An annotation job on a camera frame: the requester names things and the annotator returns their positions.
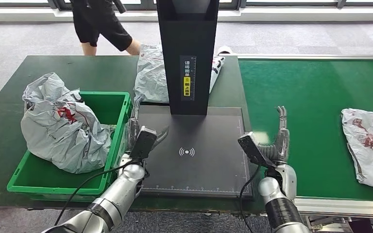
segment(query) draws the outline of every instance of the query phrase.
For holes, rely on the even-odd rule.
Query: gray carpet floor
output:
[[[154,22],[123,23],[145,44],[160,42]],[[373,55],[373,24],[219,23],[216,48],[236,53]],[[0,90],[26,55],[80,55],[71,23],[0,24]],[[125,55],[100,37],[98,55]],[[57,210],[0,209],[0,233],[40,232],[56,220]],[[76,214],[67,211],[66,217]],[[251,217],[256,233],[270,232],[265,217]],[[129,213],[116,232],[125,233],[246,233],[242,220],[228,215],[194,213]]]

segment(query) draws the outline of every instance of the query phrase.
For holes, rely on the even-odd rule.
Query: metal table edge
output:
[[[373,60],[373,55],[317,55],[317,54],[223,54],[236,56],[238,60]]]

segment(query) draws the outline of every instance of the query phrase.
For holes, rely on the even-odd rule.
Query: nfc symbol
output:
[[[191,157],[194,157],[195,155],[195,149],[194,148],[191,148],[191,149],[184,149],[184,148],[180,148],[179,149],[179,156],[183,156],[183,155],[190,155]]]

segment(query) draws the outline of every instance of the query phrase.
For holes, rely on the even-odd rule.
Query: person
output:
[[[112,0],[71,0],[71,4],[84,55],[96,55],[100,34],[119,51],[139,55],[140,43],[132,39],[115,16]]]

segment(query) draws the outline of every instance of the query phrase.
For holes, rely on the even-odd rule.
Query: white plastic bag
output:
[[[145,95],[144,101],[146,102],[169,103],[162,47],[142,45],[139,54],[134,86],[135,95]],[[214,56],[209,93],[215,85],[224,62],[225,57]]]
[[[354,161],[356,179],[373,186],[373,112],[342,110],[342,128]]]
[[[110,128],[80,101],[79,89],[69,91],[58,75],[49,73],[29,84],[22,99],[21,130],[31,153],[70,173],[105,166]]]

